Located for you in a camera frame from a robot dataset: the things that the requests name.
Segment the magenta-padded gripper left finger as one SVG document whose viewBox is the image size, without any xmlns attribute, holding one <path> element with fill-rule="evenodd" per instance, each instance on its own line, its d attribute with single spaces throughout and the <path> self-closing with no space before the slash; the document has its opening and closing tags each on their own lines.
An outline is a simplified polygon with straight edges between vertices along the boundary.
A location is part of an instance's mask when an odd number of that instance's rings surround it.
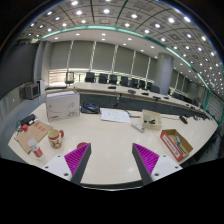
<svg viewBox="0 0 224 224">
<path fill-rule="evenodd" d="M 57 154 L 42 169 L 79 185 L 91 155 L 91 144 L 87 143 L 66 155 Z"/>
</svg>

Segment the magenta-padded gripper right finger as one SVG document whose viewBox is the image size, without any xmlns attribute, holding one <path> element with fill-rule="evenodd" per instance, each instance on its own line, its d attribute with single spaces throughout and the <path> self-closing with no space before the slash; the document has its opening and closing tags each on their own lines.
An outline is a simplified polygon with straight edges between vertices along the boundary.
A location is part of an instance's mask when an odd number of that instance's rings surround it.
<svg viewBox="0 0 224 224">
<path fill-rule="evenodd" d="M 136 143 L 132 145 L 132 154 L 144 185 L 182 169 L 182 167 L 174 162 L 168 155 L 158 155 Z"/>
</svg>

